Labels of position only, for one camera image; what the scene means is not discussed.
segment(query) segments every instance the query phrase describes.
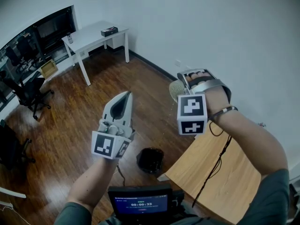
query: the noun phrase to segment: wrist strap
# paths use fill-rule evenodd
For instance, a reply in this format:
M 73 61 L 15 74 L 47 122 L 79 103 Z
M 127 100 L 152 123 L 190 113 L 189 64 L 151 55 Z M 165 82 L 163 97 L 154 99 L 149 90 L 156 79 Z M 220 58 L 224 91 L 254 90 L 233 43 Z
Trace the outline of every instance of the wrist strap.
M 209 120 L 212 121 L 215 117 L 217 117 L 217 116 L 219 116 L 219 115 L 221 115 L 221 114 L 223 114 L 223 113 L 226 113 L 226 112 L 228 112 L 228 111 L 231 111 L 231 110 L 236 110 L 236 111 L 238 111 L 237 107 L 235 107 L 235 106 L 230 106 L 230 107 L 224 108 L 223 110 L 221 110 L 221 111 L 215 113 L 214 115 L 211 115 L 211 116 L 208 118 L 208 121 L 209 121 Z

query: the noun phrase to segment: gray shirt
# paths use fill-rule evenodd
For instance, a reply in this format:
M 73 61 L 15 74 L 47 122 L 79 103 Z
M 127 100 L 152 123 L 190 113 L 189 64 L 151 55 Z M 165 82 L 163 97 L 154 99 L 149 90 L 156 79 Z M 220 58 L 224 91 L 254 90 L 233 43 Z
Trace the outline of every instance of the gray shirt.
M 260 184 L 245 216 L 238 225 L 285 225 L 289 207 L 289 172 L 279 170 L 267 176 Z M 83 206 L 66 203 L 56 218 L 55 225 L 90 225 L 91 214 Z M 116 217 L 110 217 L 99 225 L 121 225 Z M 224 225 L 224 223 L 200 217 L 184 218 L 172 225 Z

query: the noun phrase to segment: black box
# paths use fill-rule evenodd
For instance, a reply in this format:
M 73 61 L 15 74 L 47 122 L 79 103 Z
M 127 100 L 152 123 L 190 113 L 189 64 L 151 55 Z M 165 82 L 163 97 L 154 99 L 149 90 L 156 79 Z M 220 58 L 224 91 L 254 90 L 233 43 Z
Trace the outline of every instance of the black box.
M 102 30 L 102 31 L 101 31 L 101 35 L 102 35 L 103 37 L 107 37 L 107 36 L 112 35 L 112 34 L 117 33 L 117 32 L 118 32 L 118 28 L 116 28 L 116 27 L 111 27 L 111 28 Z

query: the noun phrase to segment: bottle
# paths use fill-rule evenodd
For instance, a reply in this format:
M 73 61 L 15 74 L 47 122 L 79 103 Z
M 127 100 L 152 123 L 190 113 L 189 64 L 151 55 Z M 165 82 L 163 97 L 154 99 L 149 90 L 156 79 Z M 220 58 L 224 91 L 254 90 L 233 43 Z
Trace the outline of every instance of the bottle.
M 67 33 L 67 39 L 68 39 L 68 41 L 69 41 L 70 44 L 73 43 L 73 39 L 71 37 L 71 33 L 70 32 Z

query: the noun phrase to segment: white cable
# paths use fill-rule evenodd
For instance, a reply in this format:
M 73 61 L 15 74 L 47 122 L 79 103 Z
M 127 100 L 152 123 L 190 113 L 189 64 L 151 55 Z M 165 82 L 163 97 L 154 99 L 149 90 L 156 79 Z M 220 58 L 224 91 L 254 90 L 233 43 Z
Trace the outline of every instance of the white cable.
M 11 210 L 14 211 L 16 214 L 18 214 L 18 215 L 20 216 L 20 218 L 22 218 L 22 219 L 25 221 L 25 223 L 27 223 L 28 225 L 31 225 L 31 224 L 28 223 L 28 222 L 27 222 L 27 221 L 26 221 L 19 213 L 17 213 L 17 212 L 14 210 L 14 208 L 10 208 L 10 207 L 5 206 L 3 209 L 0 209 L 0 210 L 3 212 L 5 208 L 11 209 Z

